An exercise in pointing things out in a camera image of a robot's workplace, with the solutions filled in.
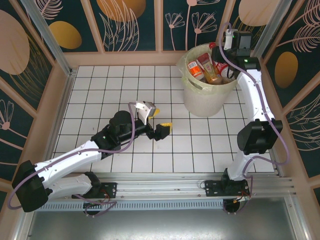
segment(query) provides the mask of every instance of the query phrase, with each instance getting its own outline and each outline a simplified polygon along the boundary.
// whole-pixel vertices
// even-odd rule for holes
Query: cable
[[[100,211],[95,215],[88,214],[88,212],[87,212],[88,208],[93,207],[92,205],[88,205],[84,209],[84,213],[87,217],[91,217],[91,218],[99,217],[99,216],[105,214],[106,212],[108,212],[110,209],[112,209],[117,204],[117,201],[98,202],[98,201],[92,201],[90,199],[86,199],[86,198],[80,196],[79,194],[74,194],[74,196],[76,196],[78,199],[84,200],[84,201],[91,203],[91,204],[94,204],[94,205],[109,205],[109,204],[111,204],[111,206],[109,206],[106,210]]]
[[[220,33],[219,33],[219,38],[218,38],[218,42],[219,42],[219,50],[220,50],[220,53],[223,57],[223,59],[232,67],[234,67],[235,69],[239,70],[240,72],[244,73],[245,75],[247,75],[254,83],[256,89],[257,89],[257,92],[259,94],[259,97],[260,97],[260,101],[261,101],[261,105],[262,105],[262,110],[263,110],[263,114],[265,116],[265,118],[267,119],[267,121],[269,122],[271,128],[273,129],[273,131],[275,132],[275,134],[278,136],[278,138],[281,140],[283,146],[284,146],[284,149],[285,149],[285,152],[286,152],[286,160],[284,162],[276,162],[276,161],[272,161],[270,159],[267,159],[265,157],[262,157],[262,156],[253,156],[245,165],[243,171],[242,171],[242,174],[244,174],[246,172],[246,169],[248,168],[249,164],[254,160],[254,159],[262,159],[262,160],[265,160],[269,163],[272,163],[272,164],[275,164],[277,166],[283,166],[285,164],[287,164],[289,161],[290,161],[290,153],[289,153],[289,149],[288,149],[288,146],[285,142],[285,140],[283,139],[283,137],[281,136],[281,134],[279,133],[279,131],[276,129],[274,123],[271,121],[271,119],[269,118],[268,114],[267,114],[267,110],[266,110],[266,106],[265,106],[265,102],[264,102],[264,98],[263,98],[263,95],[262,95],[262,92],[260,90],[260,87],[256,81],[256,79],[251,76],[250,73],[248,73],[247,71],[245,71],[244,69],[238,67],[237,65],[233,64],[231,61],[229,61],[226,57],[226,55],[224,54],[223,52],[223,49],[222,49],[222,37],[223,37],[223,29],[226,27],[226,25],[228,25],[229,29],[231,30],[232,29],[232,26],[231,26],[231,23],[230,22],[225,22],[222,27],[220,28]]]
[[[131,116],[131,123],[132,123],[132,134],[131,134],[131,139],[128,143],[127,146],[125,146],[124,148],[120,149],[120,150],[115,150],[115,151],[111,151],[111,150],[103,150],[103,149],[96,149],[96,148],[88,148],[88,149],[83,149],[83,150],[79,150],[79,151],[76,151],[76,152],[73,152],[73,153],[70,153],[52,163],[50,163],[49,165],[47,165],[46,167],[43,167],[41,169],[39,169],[38,171],[32,173],[31,175],[27,176],[25,179],[23,179],[14,189],[13,191],[10,193],[10,196],[8,198],[8,201],[7,201],[7,207],[11,210],[17,210],[17,209],[20,209],[22,208],[22,206],[11,206],[11,201],[12,201],[12,198],[14,197],[15,193],[17,192],[17,190],[26,182],[28,181],[29,179],[33,178],[35,175],[45,171],[45,170],[48,170],[48,168],[51,168],[52,166],[54,166],[55,164],[57,163],[60,163],[61,161],[63,160],[66,160],[67,158],[70,158],[72,156],[75,156],[75,155],[79,155],[79,154],[82,154],[82,153],[85,153],[85,152],[100,152],[100,153],[107,153],[107,154],[117,154],[117,153],[121,153],[125,150],[127,150],[130,145],[133,143],[134,139],[135,139],[135,131],[136,131],[136,126],[135,126],[135,117],[134,117],[134,114],[132,112],[132,109],[131,109],[131,105],[135,105],[136,103],[134,102],[129,102],[128,103],[128,107],[129,107],[129,111],[130,111],[130,116]],[[89,202],[91,203],[92,201],[89,200],[89,199],[85,199],[84,197],[81,197],[80,195],[78,194],[75,194],[75,196],[77,198],[80,198],[86,202]],[[106,202],[106,203],[97,203],[97,202],[94,202],[94,204],[101,204],[101,205],[105,205],[105,204],[111,204],[111,203],[117,203],[116,201],[115,202]]]

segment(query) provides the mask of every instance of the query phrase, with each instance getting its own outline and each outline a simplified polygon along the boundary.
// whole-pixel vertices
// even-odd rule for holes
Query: red bottle cap
[[[217,45],[216,45],[216,43],[215,42],[211,42],[210,44],[209,44],[209,48],[210,49],[213,49],[214,47],[216,47]]]

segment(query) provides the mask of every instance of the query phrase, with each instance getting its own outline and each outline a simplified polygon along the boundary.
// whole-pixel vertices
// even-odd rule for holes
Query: bracket
[[[83,195],[86,199],[104,199],[106,198],[104,191],[110,199],[115,199],[117,195],[117,183],[116,182],[101,182],[101,187],[97,193],[86,193]]]

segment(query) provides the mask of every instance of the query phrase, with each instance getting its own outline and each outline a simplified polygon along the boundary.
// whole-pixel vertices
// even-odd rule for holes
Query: robotic arm
[[[277,134],[283,128],[282,122],[275,120],[275,116],[268,106],[262,85],[259,60],[256,57],[250,57],[251,37],[251,32],[228,29],[225,32],[224,50],[222,50],[221,43],[219,43],[220,46],[212,49],[211,56],[214,61],[226,63],[227,59],[234,66],[246,71],[252,78],[236,68],[232,69],[243,92],[248,109],[249,123],[237,135],[239,152],[230,167],[225,169],[221,180],[205,181],[206,195],[208,197],[238,196],[239,193],[242,193],[242,196],[243,193],[250,196],[248,182],[246,181],[246,178],[248,178],[246,177],[247,172],[254,164],[257,156],[264,154],[273,147],[278,138]],[[269,121],[274,125],[278,133],[275,132]],[[249,198],[241,197],[239,199],[244,201]],[[225,200],[226,210],[228,212],[236,212],[240,207],[239,199]]]
[[[134,122],[134,138],[146,134],[150,140],[159,141],[171,133],[172,123],[158,124],[155,130],[149,124],[149,119],[159,113],[159,109],[153,103],[137,101],[134,106],[138,109],[138,118]],[[44,168],[44,171],[30,178],[16,191],[23,210],[32,212],[43,206],[49,199],[74,194],[83,195],[84,198],[95,198],[102,186],[93,172],[86,172],[75,177],[63,177],[79,167],[112,155],[112,153],[98,150],[119,151],[121,146],[131,139],[132,130],[131,114],[127,111],[118,111],[104,129],[78,148],[35,165],[32,165],[29,160],[23,162],[12,182],[13,188],[26,177]]]

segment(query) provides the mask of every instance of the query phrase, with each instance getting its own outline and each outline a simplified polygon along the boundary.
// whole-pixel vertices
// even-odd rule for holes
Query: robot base
[[[243,195],[250,195],[250,190],[247,180],[234,181],[228,176],[227,169],[225,169],[221,180],[206,180],[204,182],[205,194],[207,197],[232,197]]]

